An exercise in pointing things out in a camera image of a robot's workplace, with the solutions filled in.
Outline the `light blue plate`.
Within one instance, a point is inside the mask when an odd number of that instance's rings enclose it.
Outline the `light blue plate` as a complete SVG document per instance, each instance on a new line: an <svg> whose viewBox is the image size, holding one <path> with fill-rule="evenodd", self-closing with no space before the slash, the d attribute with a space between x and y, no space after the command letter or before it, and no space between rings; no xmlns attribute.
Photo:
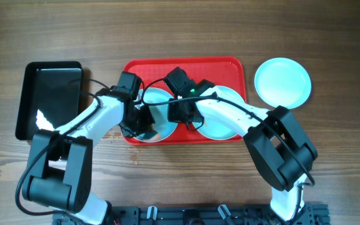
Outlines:
<svg viewBox="0 0 360 225"><path fill-rule="evenodd" d="M146 90L144 101L146 103L161 103L169 101L173 96L157 87L150 87ZM136 140L144 143L156 143L168 138L177 128L177 123L168 121L168 105L148 106L154 123L150 125L152 131L145 132L135 137Z"/></svg>
<svg viewBox="0 0 360 225"><path fill-rule="evenodd" d="M298 108L309 99L312 92L311 77L306 69L285 57L263 62L256 70L254 86L257 95L274 108Z"/></svg>
<svg viewBox="0 0 360 225"><path fill-rule="evenodd" d="M235 90L226 86L217 86L222 92L236 99L237 101L245 102L244 98ZM193 122L192 125L198 128L198 132L208 139L217 141L224 141L237 136L237 133L226 127L225 125L213 121L212 119L205 119L204 123Z"/></svg>

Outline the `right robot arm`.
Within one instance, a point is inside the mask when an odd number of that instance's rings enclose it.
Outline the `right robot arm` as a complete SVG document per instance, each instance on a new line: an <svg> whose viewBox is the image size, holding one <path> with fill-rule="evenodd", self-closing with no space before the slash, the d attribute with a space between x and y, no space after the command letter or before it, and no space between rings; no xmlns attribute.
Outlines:
<svg viewBox="0 0 360 225"><path fill-rule="evenodd" d="M272 187L271 209L282 220L295 222L304 206L303 188L315 184L310 171L318 152L291 111L248 105L207 80L165 83L175 96L173 103L190 104L203 118L244 139L257 171Z"/></svg>

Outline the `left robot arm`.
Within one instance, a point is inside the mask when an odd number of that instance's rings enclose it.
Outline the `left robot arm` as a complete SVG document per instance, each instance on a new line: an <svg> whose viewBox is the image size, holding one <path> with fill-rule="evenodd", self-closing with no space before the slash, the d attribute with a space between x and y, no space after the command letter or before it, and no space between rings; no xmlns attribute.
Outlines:
<svg viewBox="0 0 360 225"><path fill-rule="evenodd" d="M16 191L17 208L30 216L59 214L81 224L119 224L112 204L91 192L93 148L114 126L130 136L152 131L153 115L134 94L107 89L92 104L53 131L32 139L27 166Z"/></svg>

